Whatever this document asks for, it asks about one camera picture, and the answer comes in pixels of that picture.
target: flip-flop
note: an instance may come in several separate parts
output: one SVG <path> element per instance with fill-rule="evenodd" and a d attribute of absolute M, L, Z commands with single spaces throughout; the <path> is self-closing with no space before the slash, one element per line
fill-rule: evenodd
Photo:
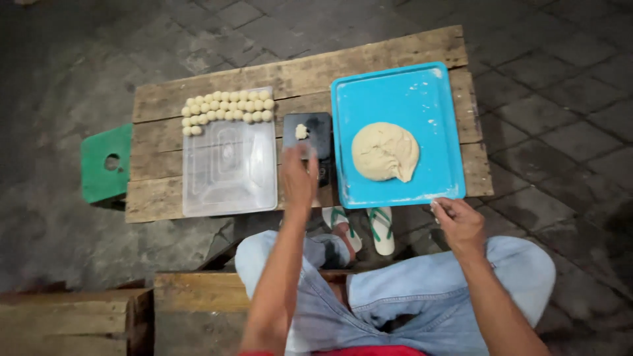
<path fill-rule="evenodd" d="M 383 256 L 394 253 L 396 244 L 391 234 L 391 208 L 367 208 L 376 251 Z"/>
<path fill-rule="evenodd" d="M 343 207 L 322 208 L 322 215 L 323 220 L 330 229 L 333 229 L 341 222 L 347 222 L 349 224 L 348 217 L 345 216 L 345 210 L 343 210 Z M 349 226 L 349 229 L 345 232 L 345 235 L 347 236 L 349 243 L 352 245 L 354 252 L 360 251 L 361 247 L 363 247 L 363 242 L 360 240 L 358 234 L 354 232 L 354 229 L 352 229 L 351 225 Z"/>

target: dough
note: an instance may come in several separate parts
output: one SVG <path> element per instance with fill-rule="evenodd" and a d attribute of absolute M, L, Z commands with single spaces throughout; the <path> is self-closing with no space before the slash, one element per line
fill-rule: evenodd
<path fill-rule="evenodd" d="M 308 138 L 308 128 L 304 124 L 297 125 L 297 128 L 294 129 L 294 137 L 297 140 Z"/>
<path fill-rule="evenodd" d="M 198 123 L 200 125 L 206 125 L 209 123 L 209 117 L 206 116 L 206 114 L 200 114 L 200 116 L 198 117 Z"/>
<path fill-rule="evenodd" d="M 373 181 L 393 177 L 408 182 L 420 158 L 420 147 L 410 132 L 386 122 L 362 128 L 352 141 L 352 158 L 358 172 Z"/>
<path fill-rule="evenodd" d="M 273 99 L 264 100 L 264 109 L 272 110 L 274 107 L 275 107 L 275 102 L 273 101 Z"/>
<path fill-rule="evenodd" d="M 253 122 L 253 114 L 244 113 L 244 122 L 247 124 L 250 124 L 251 122 Z"/>
<path fill-rule="evenodd" d="M 191 134 L 198 136 L 200 134 L 202 134 L 202 128 L 200 126 L 194 126 L 191 128 Z"/>
<path fill-rule="evenodd" d="M 255 102 L 254 101 L 247 101 L 246 105 L 244 106 L 244 109 L 250 113 L 252 113 L 253 111 L 255 111 Z"/>
<path fill-rule="evenodd" d="M 273 119 L 273 113 L 270 110 L 266 110 L 263 113 L 261 113 L 261 119 L 264 120 L 265 122 L 269 122 Z"/>
<path fill-rule="evenodd" d="M 262 100 L 255 101 L 255 110 L 256 111 L 264 110 L 264 102 Z"/>
<path fill-rule="evenodd" d="M 260 98 L 260 95 L 256 91 L 251 91 L 250 93 L 248 93 L 248 100 L 250 101 L 255 101 L 259 98 Z"/>
<path fill-rule="evenodd" d="M 267 90 L 260 91 L 260 100 L 266 101 L 270 99 L 270 93 Z"/>

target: stone floor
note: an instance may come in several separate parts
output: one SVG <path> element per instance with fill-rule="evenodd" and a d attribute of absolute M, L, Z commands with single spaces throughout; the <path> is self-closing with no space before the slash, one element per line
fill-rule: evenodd
<path fill-rule="evenodd" d="M 278 226 L 278 213 L 129 225 L 86 205 L 79 145 L 130 122 L 137 86 L 456 24 L 497 194 L 469 203 L 491 235 L 552 254 L 558 280 L 538 329 L 557 354 L 632 355 L 631 0 L 0 2 L 0 291 L 151 280 Z M 440 250 L 427 207 L 394 215 L 396 253 L 378 259 Z M 367 235 L 363 212 L 352 222 Z"/>

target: dough mound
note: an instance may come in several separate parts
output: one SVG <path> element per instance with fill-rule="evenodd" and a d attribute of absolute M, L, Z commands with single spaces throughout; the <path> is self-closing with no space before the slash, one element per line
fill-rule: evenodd
<path fill-rule="evenodd" d="M 410 132 L 387 122 L 362 128 L 352 141 L 354 166 L 363 177 L 408 182 L 420 158 L 420 147 Z"/>

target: man's right hand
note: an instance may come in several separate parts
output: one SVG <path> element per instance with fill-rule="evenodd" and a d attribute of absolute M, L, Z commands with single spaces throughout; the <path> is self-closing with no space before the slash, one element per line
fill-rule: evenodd
<path fill-rule="evenodd" d="M 436 198 L 431 209 L 458 261 L 485 255 L 484 216 L 462 199 Z"/>

